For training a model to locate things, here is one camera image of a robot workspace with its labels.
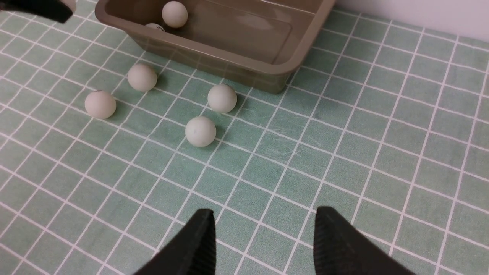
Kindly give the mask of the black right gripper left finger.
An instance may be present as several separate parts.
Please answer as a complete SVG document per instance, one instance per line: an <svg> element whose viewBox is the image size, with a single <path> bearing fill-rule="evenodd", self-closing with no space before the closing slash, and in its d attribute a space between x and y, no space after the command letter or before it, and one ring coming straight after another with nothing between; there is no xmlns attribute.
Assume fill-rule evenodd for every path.
<svg viewBox="0 0 489 275"><path fill-rule="evenodd" d="M136 275L214 275L215 219L198 209L185 226Z"/></svg>

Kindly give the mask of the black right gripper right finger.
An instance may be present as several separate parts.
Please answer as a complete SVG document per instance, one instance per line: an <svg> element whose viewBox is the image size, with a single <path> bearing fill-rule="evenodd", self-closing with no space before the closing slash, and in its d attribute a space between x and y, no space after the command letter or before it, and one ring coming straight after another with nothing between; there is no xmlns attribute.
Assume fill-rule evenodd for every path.
<svg viewBox="0 0 489 275"><path fill-rule="evenodd" d="M313 263L317 275L412 275L330 206L316 211Z"/></svg>

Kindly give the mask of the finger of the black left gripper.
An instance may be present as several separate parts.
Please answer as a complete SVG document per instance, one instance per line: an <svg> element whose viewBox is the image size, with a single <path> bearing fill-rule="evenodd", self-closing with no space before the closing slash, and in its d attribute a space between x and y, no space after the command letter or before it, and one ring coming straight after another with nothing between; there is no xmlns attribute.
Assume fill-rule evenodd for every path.
<svg viewBox="0 0 489 275"><path fill-rule="evenodd" d="M1 11L27 13L58 23L66 23L72 11L60 0L1 0Z"/></svg>

